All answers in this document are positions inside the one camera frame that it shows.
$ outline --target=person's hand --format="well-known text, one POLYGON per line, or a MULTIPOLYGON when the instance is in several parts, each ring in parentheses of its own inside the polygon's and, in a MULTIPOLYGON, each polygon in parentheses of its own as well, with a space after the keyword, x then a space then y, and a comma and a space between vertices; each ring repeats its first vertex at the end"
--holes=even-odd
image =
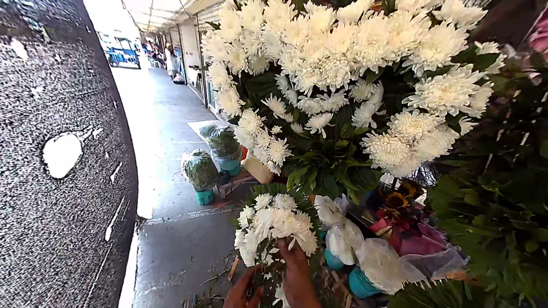
POLYGON ((286 261, 287 273, 283 282, 287 302, 291 307, 321 308, 316 297, 316 291, 310 277, 310 267, 304 251, 295 241, 295 245, 289 250, 292 239, 279 239, 278 248, 286 261))
POLYGON ((258 308, 265 295, 265 286, 260 286, 250 300, 247 299, 247 290, 251 287, 253 275, 261 269, 257 265, 247 269, 242 278, 229 290, 223 308, 258 308))

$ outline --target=sidewalk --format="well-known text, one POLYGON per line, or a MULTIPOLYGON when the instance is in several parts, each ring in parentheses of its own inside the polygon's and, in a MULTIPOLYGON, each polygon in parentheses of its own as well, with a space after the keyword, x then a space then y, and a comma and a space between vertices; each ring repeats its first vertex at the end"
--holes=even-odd
MULTIPOLYGON (((114 68, 112 73, 135 148, 138 214, 151 218, 139 233, 133 307, 182 307, 183 300, 206 292, 211 283, 203 282, 233 260, 226 258, 234 241, 231 208, 200 206, 180 172, 183 152, 209 152, 187 122, 215 117, 192 90, 172 83, 163 69, 114 68)), ((226 278, 212 284, 221 296, 230 287, 226 278)))

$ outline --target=chrysanthemum bouquet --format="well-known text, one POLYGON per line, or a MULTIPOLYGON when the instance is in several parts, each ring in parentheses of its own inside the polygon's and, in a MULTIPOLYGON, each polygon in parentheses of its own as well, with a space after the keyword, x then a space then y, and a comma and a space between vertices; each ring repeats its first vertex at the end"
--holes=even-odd
MULTIPOLYGON (((292 239, 289 249, 298 243, 308 257, 318 248, 318 213, 302 194, 287 191, 281 184, 256 186, 248 196, 238 218, 234 247, 246 266, 263 263, 265 282, 280 286, 284 260, 275 247, 279 238, 292 239)), ((276 297, 283 298, 283 289, 276 297)))
POLYGON ((204 39, 237 140, 288 187, 354 200, 472 129, 504 55, 461 0, 227 0, 204 39))

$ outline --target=teal bucket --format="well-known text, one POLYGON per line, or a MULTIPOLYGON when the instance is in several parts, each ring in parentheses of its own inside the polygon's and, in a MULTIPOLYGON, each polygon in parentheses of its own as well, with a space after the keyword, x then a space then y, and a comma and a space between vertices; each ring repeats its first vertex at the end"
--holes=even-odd
POLYGON ((221 168, 221 173, 228 173, 231 176, 238 175, 242 169, 239 159, 219 162, 219 167, 221 168))
POLYGON ((337 256, 332 254, 329 249, 326 249, 323 255, 326 258, 327 267, 330 270, 340 270, 344 267, 344 263, 339 258, 337 258, 337 256))
POLYGON ((213 201, 213 190, 195 191, 196 199, 201 206, 204 206, 213 201))
POLYGON ((375 285, 367 278, 359 266, 354 267, 348 276, 350 290, 359 298, 367 298, 374 294, 381 293, 375 285))

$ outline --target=speckled wall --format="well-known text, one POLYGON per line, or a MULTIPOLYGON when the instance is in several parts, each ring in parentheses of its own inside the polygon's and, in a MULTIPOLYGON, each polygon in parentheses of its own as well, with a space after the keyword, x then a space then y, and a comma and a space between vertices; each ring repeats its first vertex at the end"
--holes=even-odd
POLYGON ((116 307, 136 202, 82 1, 0 0, 0 307, 116 307))

